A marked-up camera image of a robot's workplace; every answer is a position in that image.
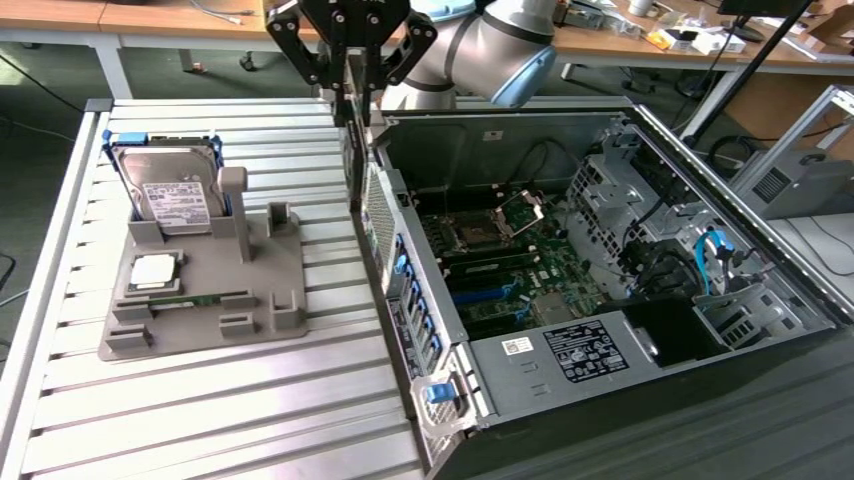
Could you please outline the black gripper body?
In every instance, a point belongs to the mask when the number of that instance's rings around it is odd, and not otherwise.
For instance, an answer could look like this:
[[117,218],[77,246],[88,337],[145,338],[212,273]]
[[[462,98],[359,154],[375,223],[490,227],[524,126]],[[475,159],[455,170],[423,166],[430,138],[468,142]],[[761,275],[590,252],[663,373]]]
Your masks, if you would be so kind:
[[410,15],[404,0],[299,1],[303,16],[328,45],[383,46]]

